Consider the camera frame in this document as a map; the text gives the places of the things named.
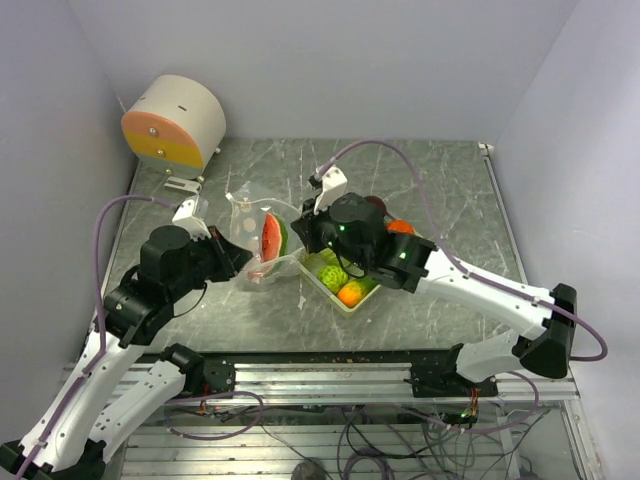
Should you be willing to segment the watermelon slice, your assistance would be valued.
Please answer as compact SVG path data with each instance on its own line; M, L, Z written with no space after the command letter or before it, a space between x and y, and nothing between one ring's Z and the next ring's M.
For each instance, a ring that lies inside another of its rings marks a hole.
M285 222L273 213L265 216L261 235L261 259L273 261L287 253L288 231Z

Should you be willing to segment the pale green plastic basket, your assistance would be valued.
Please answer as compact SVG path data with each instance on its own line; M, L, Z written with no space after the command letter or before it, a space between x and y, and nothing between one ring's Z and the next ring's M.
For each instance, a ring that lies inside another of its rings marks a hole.
M311 250L301 261L301 274L346 317L381 287L415 289L424 276L417 262L433 249L403 221L323 217L307 227Z

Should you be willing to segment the dark red plum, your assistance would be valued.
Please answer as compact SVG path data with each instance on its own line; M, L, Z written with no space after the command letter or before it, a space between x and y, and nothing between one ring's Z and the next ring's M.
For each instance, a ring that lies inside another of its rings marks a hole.
M381 198L377 196L369 195L369 196L365 196L365 200L371 203L372 205L374 205L381 212L383 216L387 214L386 204Z

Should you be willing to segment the small white metal bracket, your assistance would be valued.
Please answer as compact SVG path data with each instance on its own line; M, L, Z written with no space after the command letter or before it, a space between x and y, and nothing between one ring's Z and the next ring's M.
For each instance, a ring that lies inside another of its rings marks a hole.
M175 176L169 176L164 181L164 187L169 190L186 192L192 195L199 195L202 190L202 184L200 182Z

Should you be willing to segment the aluminium rail base frame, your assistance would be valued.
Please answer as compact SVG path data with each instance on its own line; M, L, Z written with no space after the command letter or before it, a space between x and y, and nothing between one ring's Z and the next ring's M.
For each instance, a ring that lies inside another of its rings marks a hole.
M444 350L323 352L323 353L201 353L206 387L196 393L249 391L267 405L407 404L432 401L462 403L471 387L431 377ZM156 354L143 355L109 394L109 405L148 377ZM579 399L569 373L553 380L520 373L532 381L540 401ZM533 388L520 377L496 374L476 387L481 402L528 402Z

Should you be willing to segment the clear polka dot zip bag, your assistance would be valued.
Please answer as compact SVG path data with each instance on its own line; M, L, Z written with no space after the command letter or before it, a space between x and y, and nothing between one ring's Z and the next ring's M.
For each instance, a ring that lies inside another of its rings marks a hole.
M226 198L231 204L230 241L253 254L253 259L237 277L238 285L245 290L264 290L298 275L305 250L292 230L291 222L299 218L300 210L255 182L243 184L238 190L228 193ZM267 213L273 213L285 222L288 243L284 256L263 262L261 235Z

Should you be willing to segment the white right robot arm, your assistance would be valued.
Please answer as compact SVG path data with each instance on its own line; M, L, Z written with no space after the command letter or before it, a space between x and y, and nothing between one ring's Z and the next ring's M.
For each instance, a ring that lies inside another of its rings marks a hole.
M304 202L291 224L305 249L330 249L378 284L409 293L430 293L508 326L502 335L452 347L440 375L450 394L465 394L475 383L512 370L562 379L569 370L576 292L510 281L448 257L433 242L388 228L382 212L365 198L347 193L315 212Z

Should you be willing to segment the orange green mango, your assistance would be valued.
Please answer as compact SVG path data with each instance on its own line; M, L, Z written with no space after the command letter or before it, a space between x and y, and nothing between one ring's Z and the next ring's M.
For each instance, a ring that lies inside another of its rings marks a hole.
M370 278L354 279L339 291L337 298L346 307L355 308L376 287L377 283Z

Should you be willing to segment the round cream drawer cabinet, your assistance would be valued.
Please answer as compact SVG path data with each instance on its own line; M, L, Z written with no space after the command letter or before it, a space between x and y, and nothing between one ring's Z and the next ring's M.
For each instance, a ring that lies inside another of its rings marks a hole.
M219 100L205 86L166 74L123 115L121 128L131 150L148 167L195 180L220 151L227 122Z

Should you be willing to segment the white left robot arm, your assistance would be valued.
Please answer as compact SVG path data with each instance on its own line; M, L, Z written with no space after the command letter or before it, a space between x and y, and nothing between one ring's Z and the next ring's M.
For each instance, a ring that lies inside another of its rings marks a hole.
M110 399L156 334L194 290L234 278L252 259L215 227L193 239L179 226L152 231L139 262L103 300L106 313L76 366L39 422L1 446L1 466L19 479L99 479L123 442L166 401L203 387L204 359L174 344L147 376Z

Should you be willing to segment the green custard apple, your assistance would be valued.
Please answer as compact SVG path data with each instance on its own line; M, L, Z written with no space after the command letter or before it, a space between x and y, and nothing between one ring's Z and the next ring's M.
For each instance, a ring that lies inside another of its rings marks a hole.
M334 295L337 295L349 281L349 275L336 265L324 266L318 271L316 277Z

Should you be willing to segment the orange tangerine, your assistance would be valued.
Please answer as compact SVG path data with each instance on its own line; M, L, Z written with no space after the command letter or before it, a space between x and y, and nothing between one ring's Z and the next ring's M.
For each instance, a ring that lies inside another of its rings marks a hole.
M415 233L414 228L409 222L405 220L400 220L400 219L396 219L388 222L387 230L390 232L407 233L410 235L413 235Z

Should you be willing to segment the light green cabbage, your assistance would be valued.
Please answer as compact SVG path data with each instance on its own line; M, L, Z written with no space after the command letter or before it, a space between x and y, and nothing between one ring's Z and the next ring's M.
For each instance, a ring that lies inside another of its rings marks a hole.
M318 253L310 254L308 260L311 262L321 262L325 265L340 266L336 254L329 248L325 248Z

